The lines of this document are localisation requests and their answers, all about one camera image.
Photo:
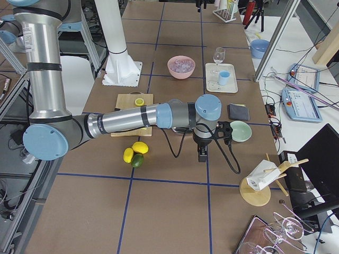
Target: lemon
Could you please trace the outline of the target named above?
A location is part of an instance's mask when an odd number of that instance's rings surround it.
[[[144,154],[144,153],[148,152],[148,145],[146,145],[145,143],[143,143],[141,141],[138,141],[138,142],[135,142],[132,145],[132,149],[133,149],[134,152]]]
[[[126,163],[131,163],[132,158],[134,156],[134,151],[132,148],[126,148],[123,152],[123,161]]]
[[[145,101],[143,98],[136,98],[136,100],[134,101],[134,104],[138,107],[144,106]]]

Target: light blue cup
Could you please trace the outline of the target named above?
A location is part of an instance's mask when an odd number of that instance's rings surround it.
[[[220,86],[226,86],[229,76],[230,76],[230,73],[226,70],[222,70],[221,72],[219,72],[218,84]]]

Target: monitor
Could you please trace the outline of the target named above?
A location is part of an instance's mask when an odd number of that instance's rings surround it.
[[[339,134],[326,124],[297,153],[298,160],[309,159],[301,167],[325,200],[297,213],[302,219],[333,210],[339,214]]]

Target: wooden panel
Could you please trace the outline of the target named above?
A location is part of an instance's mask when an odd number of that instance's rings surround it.
[[[326,65],[339,50],[339,22],[328,34],[325,41],[321,43],[319,49],[312,57],[317,65]]]
[[[128,108],[136,107],[135,100],[143,98],[145,105],[153,104],[153,94],[118,94],[117,104],[115,108],[126,110]],[[134,131],[127,131],[123,133],[111,133],[111,137],[125,137],[125,136],[152,136],[152,127],[142,128]]]

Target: electronic device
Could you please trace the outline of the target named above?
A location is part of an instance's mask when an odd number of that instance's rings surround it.
[[[303,209],[297,214],[301,218],[333,210],[339,219],[339,134],[326,124],[297,153],[298,159],[308,158],[301,167],[325,200],[325,203]]]
[[[294,63],[287,80],[304,90],[315,93],[319,90],[319,79],[319,69]]]
[[[295,152],[291,151],[283,151],[281,154],[279,154],[279,159],[280,162],[283,163],[284,161],[289,161],[292,163],[289,158],[295,155]],[[286,186],[289,191],[293,192],[301,192],[301,193],[306,193],[308,192],[304,176],[302,174],[302,169],[301,167],[290,167],[286,171],[286,176],[285,176],[285,182]]]
[[[286,112],[292,120],[315,123],[323,121],[315,100],[307,94],[285,88],[282,90],[281,97]]]

